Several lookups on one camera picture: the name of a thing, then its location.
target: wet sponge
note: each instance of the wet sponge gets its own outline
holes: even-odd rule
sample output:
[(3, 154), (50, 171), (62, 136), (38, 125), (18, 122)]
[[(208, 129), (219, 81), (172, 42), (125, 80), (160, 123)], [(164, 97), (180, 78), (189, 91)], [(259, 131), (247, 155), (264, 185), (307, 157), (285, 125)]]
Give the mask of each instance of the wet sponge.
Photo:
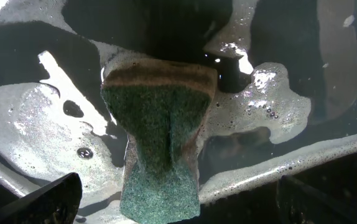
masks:
[(107, 76), (101, 95), (136, 141), (123, 215), (156, 224), (199, 215), (195, 139), (216, 77), (214, 69), (150, 58), (126, 61)]

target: green sponge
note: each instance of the green sponge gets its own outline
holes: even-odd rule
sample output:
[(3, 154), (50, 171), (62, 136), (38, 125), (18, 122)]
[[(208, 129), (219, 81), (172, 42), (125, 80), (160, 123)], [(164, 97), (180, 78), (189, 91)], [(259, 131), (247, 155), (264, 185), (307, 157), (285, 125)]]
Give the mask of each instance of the green sponge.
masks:
[(214, 69), (150, 58), (127, 60), (106, 77), (101, 95), (136, 142), (123, 215), (152, 224), (199, 215), (195, 139), (216, 80)]

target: black object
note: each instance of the black object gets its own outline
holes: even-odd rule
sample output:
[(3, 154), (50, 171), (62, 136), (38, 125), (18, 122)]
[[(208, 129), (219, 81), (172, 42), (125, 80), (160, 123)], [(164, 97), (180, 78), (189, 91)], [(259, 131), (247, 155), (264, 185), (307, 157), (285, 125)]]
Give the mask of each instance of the black object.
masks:
[(294, 177), (278, 181), (276, 200), (283, 224), (357, 223), (357, 211)]
[(73, 223), (81, 200), (77, 173), (67, 174), (0, 209), (0, 224)]

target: green scouring pad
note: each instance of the green scouring pad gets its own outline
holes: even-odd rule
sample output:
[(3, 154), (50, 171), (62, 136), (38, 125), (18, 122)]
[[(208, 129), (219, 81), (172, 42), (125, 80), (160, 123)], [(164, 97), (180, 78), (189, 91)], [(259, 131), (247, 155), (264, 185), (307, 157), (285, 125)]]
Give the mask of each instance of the green scouring pad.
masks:
[(195, 139), (216, 81), (212, 68), (151, 58), (121, 62), (106, 77), (101, 95), (136, 143), (123, 215), (151, 224), (199, 215)]

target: bubble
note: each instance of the bubble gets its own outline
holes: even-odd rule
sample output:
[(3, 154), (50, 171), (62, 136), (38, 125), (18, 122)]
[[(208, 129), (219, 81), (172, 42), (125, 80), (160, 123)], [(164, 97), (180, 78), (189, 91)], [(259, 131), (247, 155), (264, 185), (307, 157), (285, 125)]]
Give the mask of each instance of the bubble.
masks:
[(83, 159), (91, 159), (93, 158), (93, 151), (89, 148), (80, 148), (77, 150), (78, 156)]

